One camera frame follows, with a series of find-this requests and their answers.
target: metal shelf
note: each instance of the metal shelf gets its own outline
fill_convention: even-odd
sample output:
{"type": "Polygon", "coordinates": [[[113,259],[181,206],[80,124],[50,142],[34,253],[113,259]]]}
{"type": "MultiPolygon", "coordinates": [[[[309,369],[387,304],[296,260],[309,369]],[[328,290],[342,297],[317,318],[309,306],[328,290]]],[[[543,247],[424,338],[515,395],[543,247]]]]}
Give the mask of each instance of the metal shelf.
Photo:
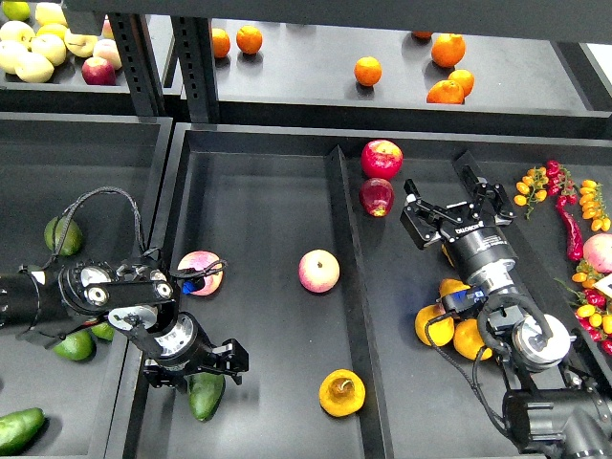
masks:
{"type": "Polygon", "coordinates": [[[457,31],[486,36],[513,36],[554,41],[612,43],[607,18],[612,5],[606,0],[518,0],[513,2],[366,0],[277,2],[263,0],[63,0],[75,11],[117,11],[169,14],[186,17],[220,17],[251,21],[288,22],[365,27],[404,31],[457,31]]]}

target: tangerine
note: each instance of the tangerine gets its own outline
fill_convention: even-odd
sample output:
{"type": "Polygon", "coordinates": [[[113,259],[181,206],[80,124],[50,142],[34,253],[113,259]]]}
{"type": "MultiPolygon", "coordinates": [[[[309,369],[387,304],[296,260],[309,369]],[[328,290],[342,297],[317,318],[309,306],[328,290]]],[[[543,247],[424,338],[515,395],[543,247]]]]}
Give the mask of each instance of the tangerine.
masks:
{"type": "Polygon", "coordinates": [[[212,29],[212,50],[217,59],[222,59],[230,52],[230,36],[223,29],[212,29]]]}
{"type": "Polygon", "coordinates": [[[456,81],[438,81],[427,93],[427,103],[463,103],[463,87],[456,81]]]}
{"type": "Polygon", "coordinates": [[[463,97],[466,98],[470,95],[471,90],[474,87],[474,75],[468,70],[455,70],[452,72],[448,79],[456,81],[463,88],[463,97]]]}
{"type": "Polygon", "coordinates": [[[440,67],[453,67],[466,53],[466,41],[459,33],[442,33],[431,47],[431,58],[440,67]]]}
{"type": "Polygon", "coordinates": [[[254,26],[243,26],[236,34],[236,44],[245,55],[256,55],[263,42],[261,31],[254,26]]]}
{"type": "Polygon", "coordinates": [[[372,56],[362,57],[355,64],[355,78],[362,86],[374,86],[383,76],[381,63],[372,56]]]}
{"type": "MultiPolygon", "coordinates": [[[[438,316],[441,316],[444,313],[444,308],[439,304],[431,304],[423,308],[417,314],[414,320],[414,331],[417,334],[417,337],[426,344],[430,346],[431,343],[427,339],[427,335],[425,333],[425,328],[427,323],[438,316]]],[[[452,336],[455,331],[455,323],[452,320],[452,317],[447,317],[440,322],[436,322],[429,326],[429,335],[433,342],[438,346],[444,346],[449,343],[452,339],[452,336]]]]}
{"type": "MultiPolygon", "coordinates": [[[[457,324],[455,335],[452,339],[452,344],[459,354],[471,361],[476,360],[478,351],[485,345],[480,332],[478,331],[478,320],[469,318],[457,324]]],[[[482,355],[481,360],[485,361],[493,355],[491,349],[487,348],[482,355]]]]}
{"type": "Polygon", "coordinates": [[[414,36],[417,38],[421,38],[422,40],[429,40],[433,35],[433,32],[412,32],[414,36]]]}

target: green apple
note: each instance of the green apple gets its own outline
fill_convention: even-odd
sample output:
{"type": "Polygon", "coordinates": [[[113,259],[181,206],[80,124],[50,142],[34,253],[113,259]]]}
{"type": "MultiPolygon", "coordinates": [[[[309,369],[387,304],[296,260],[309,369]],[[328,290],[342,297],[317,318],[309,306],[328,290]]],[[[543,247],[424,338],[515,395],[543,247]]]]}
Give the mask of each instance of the green apple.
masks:
{"type": "Polygon", "coordinates": [[[0,69],[5,73],[15,75],[17,58],[28,52],[28,48],[18,41],[0,41],[0,69]]]}
{"type": "Polygon", "coordinates": [[[28,50],[30,49],[30,42],[35,36],[33,28],[21,21],[9,21],[0,27],[0,40],[18,41],[28,50]]]}
{"type": "Polygon", "coordinates": [[[28,83],[45,83],[54,74],[54,64],[39,53],[25,53],[17,58],[15,73],[28,83]]]}
{"type": "Polygon", "coordinates": [[[94,46],[94,57],[108,60],[115,70],[121,68],[121,58],[119,57],[115,40],[103,39],[96,43],[96,46],[94,46]]]}
{"type": "Polygon", "coordinates": [[[47,24],[61,24],[62,26],[68,27],[64,11],[61,10],[61,6],[57,3],[40,2],[36,4],[34,18],[41,26],[46,26],[47,24]]]}
{"type": "Polygon", "coordinates": [[[26,2],[2,2],[2,11],[11,21],[30,19],[30,5],[26,2]]]}
{"type": "Polygon", "coordinates": [[[98,38],[95,35],[79,35],[66,31],[64,35],[64,43],[66,48],[73,55],[78,57],[91,57],[94,53],[94,46],[98,43],[98,38]]]}
{"type": "Polygon", "coordinates": [[[44,55],[55,67],[63,64],[64,60],[66,60],[64,41],[57,35],[50,33],[36,36],[32,40],[32,52],[44,55]]]}

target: red apple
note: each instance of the red apple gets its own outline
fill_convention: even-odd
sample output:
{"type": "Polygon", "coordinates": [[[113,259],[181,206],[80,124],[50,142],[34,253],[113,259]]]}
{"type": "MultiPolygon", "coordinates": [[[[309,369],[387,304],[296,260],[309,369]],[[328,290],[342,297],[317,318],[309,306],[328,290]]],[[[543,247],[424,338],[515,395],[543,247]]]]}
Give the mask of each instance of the red apple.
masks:
{"type": "Polygon", "coordinates": [[[385,179],[370,179],[360,189],[360,203],[367,213],[384,217],[393,206],[393,186],[385,179]]]}
{"type": "MultiPolygon", "coordinates": [[[[186,270],[187,268],[193,268],[195,270],[201,271],[204,268],[210,266],[218,259],[219,257],[211,251],[193,251],[192,253],[188,253],[183,257],[183,259],[179,262],[178,269],[186,270]]],[[[197,296],[210,295],[219,288],[222,279],[223,271],[215,273],[213,275],[209,275],[204,278],[204,288],[195,292],[191,292],[191,294],[197,296]]]]}
{"type": "Polygon", "coordinates": [[[299,260],[299,281],[315,294],[327,292],[340,276],[338,260],[328,251],[309,251],[299,260]]]}
{"type": "Polygon", "coordinates": [[[403,161],[402,150],[390,141],[369,142],[361,152],[361,168],[371,179],[391,180],[400,171],[403,161]]]}
{"type": "Polygon", "coordinates": [[[81,70],[87,84],[113,86],[116,82],[113,64],[102,57],[90,57],[83,63],[81,70]]]}

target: red pepper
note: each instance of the red pepper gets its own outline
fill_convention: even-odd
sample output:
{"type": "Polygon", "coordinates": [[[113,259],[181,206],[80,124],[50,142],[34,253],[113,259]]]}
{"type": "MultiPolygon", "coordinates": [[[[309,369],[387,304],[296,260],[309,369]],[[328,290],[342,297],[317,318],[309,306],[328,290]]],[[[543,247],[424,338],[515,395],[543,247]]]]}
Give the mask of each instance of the red pepper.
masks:
{"type": "Polygon", "coordinates": [[[607,339],[606,341],[602,341],[601,349],[603,349],[603,352],[605,352],[609,356],[612,356],[612,341],[610,341],[609,339],[607,339]]]}
{"type": "Polygon", "coordinates": [[[601,341],[602,336],[601,336],[601,332],[598,329],[594,328],[592,330],[589,330],[589,335],[591,335],[591,339],[594,342],[601,341]]]}
{"type": "Polygon", "coordinates": [[[574,217],[565,211],[564,206],[566,204],[567,196],[559,196],[555,208],[557,208],[557,212],[567,229],[567,257],[572,261],[580,261],[584,256],[582,234],[580,234],[580,228],[574,217]]]}
{"type": "Polygon", "coordinates": [[[605,309],[605,296],[600,294],[597,290],[584,289],[582,292],[589,303],[597,306],[600,309],[605,309]]]}

